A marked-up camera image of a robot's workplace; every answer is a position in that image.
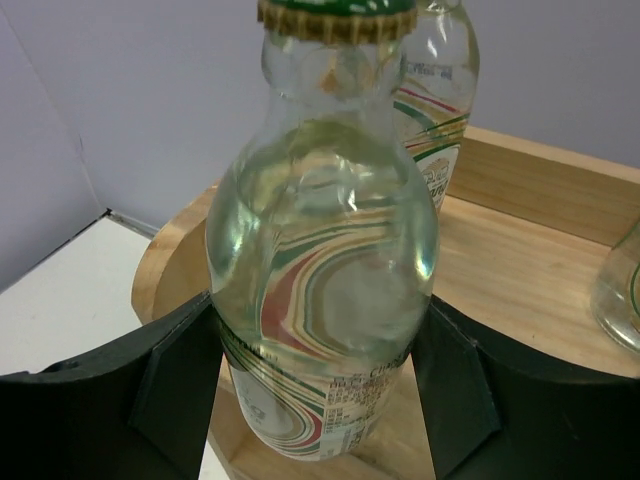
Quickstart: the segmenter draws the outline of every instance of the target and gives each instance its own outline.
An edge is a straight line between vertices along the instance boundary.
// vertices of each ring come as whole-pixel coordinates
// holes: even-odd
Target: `wooden box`
[[[215,187],[172,219],[138,268],[132,302],[152,322],[207,289],[204,224]],[[640,170],[469,128],[440,218],[435,293],[473,319],[569,362],[640,377],[640,356],[592,318],[592,282],[640,217]],[[379,427],[351,454],[282,457],[250,431],[225,365],[210,440],[234,479],[434,479],[411,362]]]

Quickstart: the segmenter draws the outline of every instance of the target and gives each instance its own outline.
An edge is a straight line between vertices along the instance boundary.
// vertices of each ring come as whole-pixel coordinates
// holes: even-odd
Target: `clear glass bottle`
[[[605,260],[593,287],[591,311],[614,340],[640,352],[640,221]]]
[[[337,3],[354,2],[389,5]],[[402,4],[413,0],[390,3]],[[334,28],[300,2],[260,5],[269,110],[209,213],[211,292],[248,424],[315,461],[356,447],[380,418],[430,300],[438,222],[394,130],[400,38],[363,43],[366,16]],[[318,23],[291,32],[294,7]]]
[[[395,96],[398,135],[439,210],[475,98],[480,52],[461,0],[418,0],[407,74]]]

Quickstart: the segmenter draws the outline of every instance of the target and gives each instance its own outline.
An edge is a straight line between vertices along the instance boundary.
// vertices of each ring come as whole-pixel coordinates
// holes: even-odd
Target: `wall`
[[[2,291],[103,209],[74,142],[1,11],[0,65]]]
[[[0,0],[108,207],[159,226],[259,126],[255,0]],[[640,2],[468,0],[476,126],[640,166]]]

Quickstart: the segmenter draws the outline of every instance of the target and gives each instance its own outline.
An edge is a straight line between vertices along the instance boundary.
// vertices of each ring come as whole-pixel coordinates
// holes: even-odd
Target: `wooden surface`
[[[452,197],[445,201],[435,293],[477,321],[541,351],[594,369],[640,377],[640,357],[610,340],[589,312],[591,284],[608,244],[617,239],[607,229],[622,231],[633,215],[640,216],[638,172],[626,167],[609,171],[608,162],[583,162],[570,153],[558,166],[556,149],[543,157],[548,147],[514,139],[509,140],[514,152],[510,160],[504,142],[491,143],[494,134],[477,130],[471,134],[452,192],[480,204]],[[539,156],[523,153],[531,149]],[[470,165],[476,151],[478,165],[494,168],[493,175],[482,169],[473,173],[479,168]],[[500,158],[491,157],[493,151]],[[509,162],[517,165],[517,171]],[[543,181],[548,178],[540,170],[545,163],[550,171],[573,173],[565,172],[567,178],[556,184]],[[550,188],[569,182],[571,176],[576,198]],[[490,185],[493,179],[495,188]],[[600,203],[593,203],[587,184],[598,185],[594,197]],[[173,219],[142,259],[132,302],[143,323],[207,288],[204,221],[214,193],[214,188],[207,190]],[[610,217],[616,205],[624,207],[623,213]],[[589,212],[594,212],[592,221]],[[430,468],[424,473],[431,459],[410,365],[374,434],[352,454],[320,464],[292,461],[262,445],[242,420],[232,394],[225,365],[214,409],[220,420],[212,423],[212,436],[214,448],[228,461],[235,478],[435,478]]]

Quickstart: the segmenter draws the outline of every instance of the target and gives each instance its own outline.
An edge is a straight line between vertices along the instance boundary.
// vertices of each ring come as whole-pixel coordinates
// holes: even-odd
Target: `bottle cap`
[[[258,0],[267,30],[325,44],[379,44],[416,26],[415,0]]]

